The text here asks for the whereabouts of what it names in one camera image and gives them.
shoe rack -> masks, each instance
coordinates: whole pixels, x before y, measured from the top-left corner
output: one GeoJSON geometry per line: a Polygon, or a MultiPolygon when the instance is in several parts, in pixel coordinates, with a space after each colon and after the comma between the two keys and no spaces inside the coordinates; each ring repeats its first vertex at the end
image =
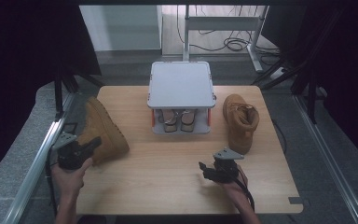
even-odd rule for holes
{"type": "Polygon", "coordinates": [[[147,105],[151,108],[152,130],[156,134],[200,134],[211,130],[211,108],[215,105],[213,83],[206,62],[157,62],[152,64],[147,105]],[[176,131],[166,132],[162,110],[176,114],[176,131]],[[182,131],[181,115],[196,109],[194,128],[182,131]]]}

wall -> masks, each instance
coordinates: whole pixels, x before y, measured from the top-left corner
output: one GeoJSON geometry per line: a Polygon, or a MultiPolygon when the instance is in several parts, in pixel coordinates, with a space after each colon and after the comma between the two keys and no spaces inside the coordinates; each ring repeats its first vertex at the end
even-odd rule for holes
{"type": "Polygon", "coordinates": [[[161,6],[81,6],[95,51],[161,49],[161,6]]]}

suede boot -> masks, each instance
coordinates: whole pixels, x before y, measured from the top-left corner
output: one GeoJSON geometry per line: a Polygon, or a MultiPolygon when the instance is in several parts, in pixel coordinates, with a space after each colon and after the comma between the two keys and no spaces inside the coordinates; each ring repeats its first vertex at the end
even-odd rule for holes
{"type": "Polygon", "coordinates": [[[124,155],[130,150],[123,133],[99,100],[90,97],[86,102],[86,111],[86,126],[76,141],[83,146],[93,138],[101,137],[102,143],[94,149],[92,155],[94,165],[124,155]]]}
{"type": "Polygon", "coordinates": [[[228,124],[228,146],[244,155],[252,146],[259,116],[254,106],[246,104],[238,94],[229,95],[223,104],[223,116],[228,124]]]}

